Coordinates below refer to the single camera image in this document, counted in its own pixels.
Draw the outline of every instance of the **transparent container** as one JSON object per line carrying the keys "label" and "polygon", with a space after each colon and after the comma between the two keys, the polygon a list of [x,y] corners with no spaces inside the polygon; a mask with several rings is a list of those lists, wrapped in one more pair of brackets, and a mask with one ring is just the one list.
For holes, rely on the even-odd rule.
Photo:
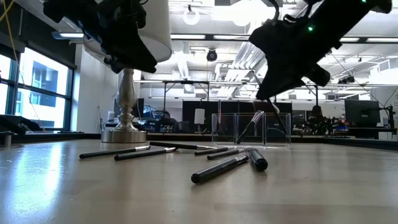
{"label": "transparent container", "polygon": [[[212,114],[211,138],[213,144],[238,145],[237,141],[240,135],[252,121],[254,115],[254,113]],[[279,116],[287,129],[287,134],[284,133],[283,127],[274,114],[264,113],[239,145],[290,147],[291,115],[281,113]]]}

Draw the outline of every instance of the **black marker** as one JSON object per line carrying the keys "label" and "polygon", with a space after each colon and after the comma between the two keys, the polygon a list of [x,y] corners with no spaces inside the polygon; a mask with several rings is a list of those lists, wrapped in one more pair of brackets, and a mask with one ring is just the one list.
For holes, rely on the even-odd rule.
{"label": "black marker", "polygon": [[240,144],[244,138],[249,134],[251,130],[253,130],[256,127],[257,122],[262,118],[262,115],[264,114],[263,111],[257,111],[256,114],[254,115],[253,119],[250,121],[250,123],[246,126],[242,134],[238,137],[238,140],[236,141],[236,144]]}
{"label": "black marker", "polygon": [[114,157],[114,160],[121,161],[121,160],[125,160],[125,159],[134,159],[134,158],[139,158],[139,157],[154,156],[154,155],[164,154],[164,153],[168,153],[168,152],[173,152],[176,150],[177,150],[177,148],[171,147],[171,148],[158,149],[158,150],[132,152],[132,153],[127,153],[127,154],[116,155]]}
{"label": "black marker", "polygon": [[216,149],[216,147],[211,147],[211,146],[193,146],[187,144],[175,144],[168,142],[150,142],[149,145],[160,146],[160,147],[176,147],[178,149],[193,149],[193,150]]}
{"label": "black marker", "polygon": [[221,158],[221,157],[226,157],[226,156],[230,156],[230,155],[235,155],[235,154],[239,154],[241,152],[244,152],[245,149],[233,149],[233,150],[229,150],[226,152],[221,152],[221,153],[216,153],[213,155],[208,155],[207,159],[208,160],[213,160],[213,159],[217,159],[217,158]]}
{"label": "black marker", "polygon": [[251,162],[257,171],[261,172],[268,168],[268,162],[257,149],[250,148],[246,152],[250,155]]}
{"label": "black marker", "polygon": [[208,150],[202,150],[202,151],[197,151],[195,152],[195,156],[202,156],[202,155],[207,155],[207,154],[213,154],[216,152],[225,152],[228,150],[228,147],[222,147],[218,149],[208,149]]}
{"label": "black marker", "polygon": [[129,153],[129,152],[143,151],[143,150],[148,150],[148,149],[150,149],[150,146],[141,146],[141,147],[134,147],[134,148],[130,148],[130,149],[119,149],[119,150],[113,150],[113,151],[91,152],[91,153],[80,154],[79,158],[86,159],[86,158],[97,157],[97,156],[116,155],[116,154],[123,154],[123,153]]}
{"label": "black marker", "polygon": [[222,173],[225,173],[226,171],[233,169],[240,164],[245,163],[248,159],[249,157],[247,155],[242,155],[233,159],[228,159],[226,161],[220,162],[219,164],[216,164],[214,166],[208,167],[204,170],[192,174],[191,180],[195,184],[202,183]]}

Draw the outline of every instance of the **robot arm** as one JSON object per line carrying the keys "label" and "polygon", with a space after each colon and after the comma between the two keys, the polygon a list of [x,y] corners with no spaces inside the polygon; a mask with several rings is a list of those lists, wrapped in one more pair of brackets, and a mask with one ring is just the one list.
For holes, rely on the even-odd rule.
{"label": "robot arm", "polygon": [[94,39],[109,55],[104,62],[112,71],[134,68],[154,73],[156,59],[138,35],[146,25],[141,0],[48,0],[44,14],[55,22],[63,17],[78,26],[87,39]]}
{"label": "robot arm", "polygon": [[325,86],[330,74],[317,62],[332,47],[339,49],[340,39],[369,11],[390,13],[392,9],[391,0],[324,0],[308,17],[312,6],[319,1],[306,0],[308,8],[303,17],[285,16],[280,21],[277,3],[269,0],[276,8],[275,17],[257,28],[249,38],[265,53],[268,61],[268,71],[257,99],[266,100],[302,86],[303,77]]}

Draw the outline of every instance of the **wooden table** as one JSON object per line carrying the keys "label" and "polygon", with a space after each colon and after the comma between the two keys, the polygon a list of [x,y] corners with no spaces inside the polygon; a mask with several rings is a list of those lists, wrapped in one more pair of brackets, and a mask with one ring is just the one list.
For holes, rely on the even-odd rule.
{"label": "wooden table", "polygon": [[269,162],[266,172],[247,163],[201,185],[190,176],[219,161],[190,151],[122,162],[78,159],[84,152],[126,146],[79,140],[0,149],[0,223],[398,220],[394,151],[327,144],[271,147],[260,150]]}

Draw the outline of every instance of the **yellow cable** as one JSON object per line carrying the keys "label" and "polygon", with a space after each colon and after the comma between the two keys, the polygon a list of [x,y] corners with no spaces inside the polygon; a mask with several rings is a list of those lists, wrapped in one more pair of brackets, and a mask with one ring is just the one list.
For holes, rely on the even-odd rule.
{"label": "yellow cable", "polygon": [[[22,84],[24,85],[24,88],[26,88],[25,81],[24,81],[24,76],[22,75],[21,70],[20,70],[19,60],[18,60],[17,52],[15,50],[14,39],[12,38],[11,26],[10,26],[10,22],[8,20],[8,14],[7,14],[13,3],[14,3],[14,0],[10,3],[10,6],[8,8],[6,8],[6,2],[5,1],[3,2],[4,14],[0,17],[0,22],[2,21],[2,19],[5,16],[6,17],[6,22],[7,22],[7,27],[8,27],[8,34],[10,35],[12,51],[14,52],[15,61],[17,62],[17,65],[18,65],[18,72],[19,72],[19,75],[22,78]],[[35,115],[37,117],[37,120],[39,121],[39,125],[41,127],[43,127],[43,130],[45,131],[44,125],[42,124],[42,121],[40,120],[39,116],[37,115],[36,109],[35,109],[34,105],[32,104],[32,100],[30,98],[30,95],[29,95],[29,103],[30,103],[30,105],[33,108],[33,111],[34,111],[34,113],[35,113]]]}

